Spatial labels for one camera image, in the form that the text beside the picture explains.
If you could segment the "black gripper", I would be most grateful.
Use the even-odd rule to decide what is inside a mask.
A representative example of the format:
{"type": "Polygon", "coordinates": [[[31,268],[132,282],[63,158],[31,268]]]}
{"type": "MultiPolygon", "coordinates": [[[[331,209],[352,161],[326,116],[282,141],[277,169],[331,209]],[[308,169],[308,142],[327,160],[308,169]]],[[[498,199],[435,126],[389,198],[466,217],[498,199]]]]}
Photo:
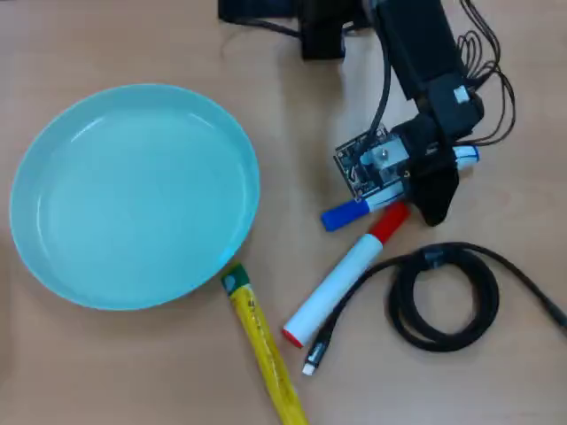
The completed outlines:
{"type": "Polygon", "coordinates": [[[459,185],[454,146],[483,118],[483,104],[471,95],[461,73],[438,73],[420,79],[398,73],[417,114],[392,128],[401,154],[395,162],[399,175],[410,175],[410,199],[429,227],[442,223],[459,185]]]}

